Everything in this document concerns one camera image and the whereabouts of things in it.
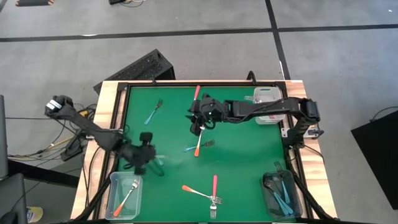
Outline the black floor beam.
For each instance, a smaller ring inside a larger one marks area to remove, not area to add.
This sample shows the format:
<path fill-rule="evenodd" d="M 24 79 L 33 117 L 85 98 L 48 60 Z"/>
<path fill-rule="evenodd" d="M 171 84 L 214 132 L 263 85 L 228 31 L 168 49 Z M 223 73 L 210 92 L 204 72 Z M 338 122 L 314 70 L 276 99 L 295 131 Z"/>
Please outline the black floor beam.
<path fill-rule="evenodd" d="M 45 182 L 65 187 L 78 187 L 79 177 L 28 165 L 22 162 L 8 160 L 8 173 L 10 175 L 22 174 L 25 179 Z"/>

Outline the black floor tape strip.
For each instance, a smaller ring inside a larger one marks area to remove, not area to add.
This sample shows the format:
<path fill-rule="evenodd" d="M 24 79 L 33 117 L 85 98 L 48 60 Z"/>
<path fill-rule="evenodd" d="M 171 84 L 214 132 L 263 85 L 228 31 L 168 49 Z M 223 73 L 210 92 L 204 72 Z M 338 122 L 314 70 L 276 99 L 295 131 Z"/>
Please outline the black floor tape strip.
<path fill-rule="evenodd" d="M 277 50 L 277 55 L 279 58 L 282 76 L 283 76 L 284 80 L 290 80 L 291 77 L 290 77 L 290 73 L 289 73 L 289 68 L 287 65 L 286 58 L 285 58 L 285 53 L 284 53 L 284 49 L 283 49 L 282 42 L 280 39 L 279 30 L 277 27 L 271 0 L 265 0 L 265 3 L 266 3 L 266 7 L 267 7 L 267 13 L 269 15 L 271 30 L 272 30 L 272 34 L 274 37 L 274 42 L 275 42 L 275 46 L 276 46 L 276 50 Z"/>
<path fill-rule="evenodd" d="M 218 34 L 260 34 L 268 32 L 318 32 L 335 30 L 373 30 L 398 29 L 398 24 L 358 25 L 358 26 L 323 26 L 323 27 L 280 27 L 280 28 L 236 28 L 236 29 L 203 29 L 203 30 L 176 30 L 162 32 L 138 32 L 118 34 L 94 35 L 60 35 L 42 37 L 0 37 L 0 42 L 43 42 L 64 40 L 94 40 L 94 39 L 126 39 L 141 37 L 172 37 L 189 35 L 218 35 Z"/>

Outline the black power strip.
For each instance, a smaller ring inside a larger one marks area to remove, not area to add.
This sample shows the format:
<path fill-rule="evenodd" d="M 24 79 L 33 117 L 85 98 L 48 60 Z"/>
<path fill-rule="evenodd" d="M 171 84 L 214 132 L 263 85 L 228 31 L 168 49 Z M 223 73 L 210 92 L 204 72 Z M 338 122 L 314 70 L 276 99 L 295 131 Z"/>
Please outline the black power strip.
<path fill-rule="evenodd" d="M 78 133 L 65 146 L 65 150 L 60 154 L 62 161 L 67 161 L 83 152 L 82 134 Z"/>

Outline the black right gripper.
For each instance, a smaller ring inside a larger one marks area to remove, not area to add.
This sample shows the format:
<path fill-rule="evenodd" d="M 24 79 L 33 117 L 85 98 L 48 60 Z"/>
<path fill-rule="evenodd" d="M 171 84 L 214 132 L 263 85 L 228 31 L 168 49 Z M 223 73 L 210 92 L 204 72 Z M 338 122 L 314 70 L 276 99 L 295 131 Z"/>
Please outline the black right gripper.
<path fill-rule="evenodd" d="M 190 132 L 199 136 L 202 132 L 200 123 L 214 122 L 233 122 L 231 117 L 231 100 L 223 102 L 212 98 L 209 94 L 204 94 L 201 100 L 196 99 L 188 109 L 190 115 L 186 115 L 193 124 L 190 126 Z"/>

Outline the black bar with orange ends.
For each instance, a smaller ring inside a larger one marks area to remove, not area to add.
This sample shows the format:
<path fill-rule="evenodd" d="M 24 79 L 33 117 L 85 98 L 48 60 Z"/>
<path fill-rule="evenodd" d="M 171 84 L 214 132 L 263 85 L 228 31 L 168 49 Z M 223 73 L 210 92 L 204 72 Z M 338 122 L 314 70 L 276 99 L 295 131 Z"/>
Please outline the black bar with orange ends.
<path fill-rule="evenodd" d="M 54 0 L 17 0 L 17 7 L 51 6 Z"/>

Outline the black perforated box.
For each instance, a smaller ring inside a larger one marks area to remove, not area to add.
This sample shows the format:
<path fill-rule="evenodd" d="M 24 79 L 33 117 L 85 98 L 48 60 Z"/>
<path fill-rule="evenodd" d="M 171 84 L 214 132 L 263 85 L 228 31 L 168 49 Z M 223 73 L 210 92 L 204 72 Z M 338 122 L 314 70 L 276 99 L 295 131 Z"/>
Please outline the black perforated box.
<path fill-rule="evenodd" d="M 120 80 L 175 80 L 174 66 L 157 49 L 106 78 Z"/>

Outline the orange-handled silver fork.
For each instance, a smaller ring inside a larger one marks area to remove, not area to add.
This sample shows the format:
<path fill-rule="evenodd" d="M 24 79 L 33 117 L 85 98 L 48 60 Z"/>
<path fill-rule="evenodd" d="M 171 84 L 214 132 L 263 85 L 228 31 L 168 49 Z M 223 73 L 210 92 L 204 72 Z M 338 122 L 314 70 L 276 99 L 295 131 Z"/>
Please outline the orange-handled silver fork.
<path fill-rule="evenodd" d="M 198 142 L 197 142 L 197 146 L 196 146 L 195 152 L 194 152 L 194 156 L 195 157 L 198 157 L 199 154 L 200 154 L 201 137 L 202 137 L 202 134 L 203 134 L 204 130 L 205 130 L 205 127 L 204 126 L 200 126 L 200 133 L 199 133 L 199 137 L 198 137 Z"/>
<path fill-rule="evenodd" d="M 187 185 L 182 185 L 182 190 L 187 191 L 187 192 L 191 192 L 191 193 L 194 193 L 194 194 L 201 195 L 203 197 L 206 197 L 206 198 L 210 199 L 212 202 L 217 203 L 217 204 L 222 204 L 223 203 L 223 199 L 222 198 L 220 198 L 218 196 L 203 194 L 203 193 L 201 193 L 199 191 L 196 191 L 196 190 L 188 187 Z"/>
<path fill-rule="evenodd" d="M 115 217 L 118 217 L 119 214 L 121 213 L 121 210 L 123 209 L 124 204 L 126 203 L 127 199 L 129 198 L 129 196 L 131 195 L 131 193 L 138 188 L 139 186 L 139 179 L 135 179 L 134 182 L 132 183 L 132 187 L 129 190 L 129 192 L 127 193 L 127 195 L 125 196 L 124 200 L 121 202 L 121 204 L 118 206 L 118 208 L 114 211 L 113 215 Z"/>

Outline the black floor mat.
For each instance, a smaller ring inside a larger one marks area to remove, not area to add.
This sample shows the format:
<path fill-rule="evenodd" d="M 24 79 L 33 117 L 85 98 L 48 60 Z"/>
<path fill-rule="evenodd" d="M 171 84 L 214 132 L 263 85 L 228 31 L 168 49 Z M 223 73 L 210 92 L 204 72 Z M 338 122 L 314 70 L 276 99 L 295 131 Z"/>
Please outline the black floor mat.
<path fill-rule="evenodd" d="M 392 209 L 398 210 L 398 111 L 351 133 Z"/>

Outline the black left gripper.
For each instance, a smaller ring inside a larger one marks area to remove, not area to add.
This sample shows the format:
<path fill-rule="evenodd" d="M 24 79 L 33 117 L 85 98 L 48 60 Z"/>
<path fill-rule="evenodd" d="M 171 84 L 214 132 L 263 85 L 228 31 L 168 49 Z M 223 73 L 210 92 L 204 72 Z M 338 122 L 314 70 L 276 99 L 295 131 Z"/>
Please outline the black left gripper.
<path fill-rule="evenodd" d="M 157 162 L 155 155 L 155 147 L 151 144 L 142 144 L 140 146 L 135 146 L 132 144 L 125 144 L 119 151 L 119 155 L 126 161 L 123 169 L 134 168 L 134 173 L 136 175 L 144 175 L 146 169 L 143 166 L 146 164 L 148 168 L 154 175 L 164 175 L 163 166 L 160 166 Z"/>

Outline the yellow bag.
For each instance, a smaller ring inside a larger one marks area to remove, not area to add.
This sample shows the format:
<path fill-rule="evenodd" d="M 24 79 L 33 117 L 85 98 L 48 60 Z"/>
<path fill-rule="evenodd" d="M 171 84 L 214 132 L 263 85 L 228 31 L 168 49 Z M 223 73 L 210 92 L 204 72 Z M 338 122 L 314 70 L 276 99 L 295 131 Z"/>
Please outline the yellow bag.
<path fill-rule="evenodd" d="M 26 207 L 27 223 L 37 223 L 42 219 L 44 210 L 42 207 Z"/>

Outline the green table mat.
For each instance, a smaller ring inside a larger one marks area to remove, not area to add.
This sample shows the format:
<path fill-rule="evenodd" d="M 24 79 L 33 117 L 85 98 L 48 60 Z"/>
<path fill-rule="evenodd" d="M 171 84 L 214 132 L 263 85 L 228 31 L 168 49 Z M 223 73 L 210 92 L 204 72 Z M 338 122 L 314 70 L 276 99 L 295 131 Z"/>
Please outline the green table mat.
<path fill-rule="evenodd" d="M 193 102 L 194 88 L 131 88 L 126 124 L 128 135 L 139 144 L 142 132 L 153 133 L 152 143 L 157 155 L 164 155 L 163 176 L 149 169 L 143 177 L 141 211 L 137 222 L 208 222 L 210 200 L 182 190 L 182 185 L 209 195 L 213 190 L 213 176 L 218 176 L 216 193 L 223 199 L 218 205 L 218 222 L 268 222 L 261 190 L 261 177 L 275 169 L 274 162 L 282 162 L 283 149 L 278 125 L 259 125 L 254 120 L 240 124 L 219 123 L 206 130 L 201 144 L 214 139 L 215 144 L 195 149 L 198 137 L 190 132 L 185 116 Z M 159 99 L 162 106 L 150 123 L 145 120 Z"/>

